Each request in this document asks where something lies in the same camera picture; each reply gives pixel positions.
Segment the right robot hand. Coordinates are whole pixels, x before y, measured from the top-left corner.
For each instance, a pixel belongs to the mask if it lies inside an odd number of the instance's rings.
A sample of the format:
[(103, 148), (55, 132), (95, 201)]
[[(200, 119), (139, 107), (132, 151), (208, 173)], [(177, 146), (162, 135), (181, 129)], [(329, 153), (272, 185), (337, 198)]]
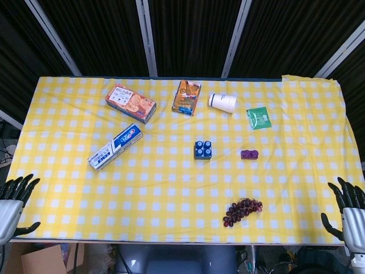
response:
[(325, 213), (321, 221), (325, 230), (343, 241), (353, 254), (364, 254), (364, 191), (341, 177), (337, 178), (340, 187), (329, 182), (341, 214), (342, 230), (334, 228)]

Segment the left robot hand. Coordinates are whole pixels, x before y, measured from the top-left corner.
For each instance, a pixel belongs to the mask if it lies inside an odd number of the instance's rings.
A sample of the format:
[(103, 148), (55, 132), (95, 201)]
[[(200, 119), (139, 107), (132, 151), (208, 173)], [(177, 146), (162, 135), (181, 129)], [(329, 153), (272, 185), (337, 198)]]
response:
[(28, 227), (18, 227), (22, 212), (40, 178), (33, 174), (8, 180), (1, 186), (1, 245), (12, 238), (34, 232), (39, 226), (37, 221)]

